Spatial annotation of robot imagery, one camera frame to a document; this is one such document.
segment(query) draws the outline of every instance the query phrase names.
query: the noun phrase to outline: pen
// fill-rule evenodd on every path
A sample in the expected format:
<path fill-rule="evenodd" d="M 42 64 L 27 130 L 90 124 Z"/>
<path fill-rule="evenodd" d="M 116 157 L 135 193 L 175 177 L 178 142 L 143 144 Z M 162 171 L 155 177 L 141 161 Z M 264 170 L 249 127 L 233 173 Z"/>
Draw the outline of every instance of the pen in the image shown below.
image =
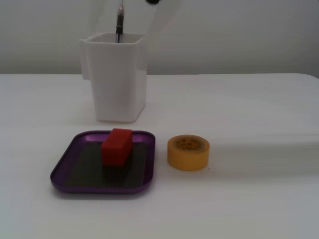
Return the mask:
<path fill-rule="evenodd" d="M 123 35 L 123 25 L 124 25 L 124 7 L 123 7 L 123 0 L 121 0 L 120 9 L 118 12 L 118 21 L 116 24 L 116 43 L 122 42 L 122 35 Z"/>

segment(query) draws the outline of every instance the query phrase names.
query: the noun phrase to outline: metal tray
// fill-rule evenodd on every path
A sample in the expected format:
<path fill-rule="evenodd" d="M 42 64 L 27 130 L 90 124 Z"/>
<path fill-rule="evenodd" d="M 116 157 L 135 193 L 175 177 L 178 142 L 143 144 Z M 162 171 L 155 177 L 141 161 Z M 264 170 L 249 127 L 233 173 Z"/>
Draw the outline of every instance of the metal tray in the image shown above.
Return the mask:
<path fill-rule="evenodd" d="M 51 182 L 66 193 L 132 194 L 153 178 L 155 136 L 133 131 L 133 150 L 122 168 L 103 167 L 100 145 L 111 131 L 89 131 L 74 137 L 51 173 Z"/>

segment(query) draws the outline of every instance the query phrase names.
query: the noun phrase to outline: yellow tape roll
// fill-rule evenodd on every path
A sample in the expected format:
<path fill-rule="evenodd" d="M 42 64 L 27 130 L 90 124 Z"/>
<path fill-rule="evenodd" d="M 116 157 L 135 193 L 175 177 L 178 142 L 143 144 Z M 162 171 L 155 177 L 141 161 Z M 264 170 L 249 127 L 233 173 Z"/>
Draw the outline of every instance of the yellow tape roll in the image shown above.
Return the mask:
<path fill-rule="evenodd" d="M 196 171 L 207 166 L 209 142 L 195 135 L 180 135 L 167 143 L 169 164 L 183 171 Z"/>

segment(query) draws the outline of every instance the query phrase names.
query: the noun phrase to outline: red block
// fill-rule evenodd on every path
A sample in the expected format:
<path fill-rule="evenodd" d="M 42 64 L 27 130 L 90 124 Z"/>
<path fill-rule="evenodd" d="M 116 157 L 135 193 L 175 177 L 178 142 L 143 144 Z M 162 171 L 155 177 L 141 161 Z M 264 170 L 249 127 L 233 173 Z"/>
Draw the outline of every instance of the red block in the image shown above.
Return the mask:
<path fill-rule="evenodd" d="M 101 145 L 104 166 L 123 166 L 132 150 L 133 134 L 130 129 L 114 128 Z"/>

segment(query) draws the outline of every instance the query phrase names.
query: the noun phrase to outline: white pen holder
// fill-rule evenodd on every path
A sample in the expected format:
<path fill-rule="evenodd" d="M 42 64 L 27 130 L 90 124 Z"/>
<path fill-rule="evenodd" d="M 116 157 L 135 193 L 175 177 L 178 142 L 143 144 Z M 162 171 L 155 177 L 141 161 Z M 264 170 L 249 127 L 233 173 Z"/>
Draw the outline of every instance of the white pen holder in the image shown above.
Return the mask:
<path fill-rule="evenodd" d="M 80 41 L 84 79 L 91 81 L 97 120 L 135 121 L 146 103 L 144 34 L 101 33 Z"/>

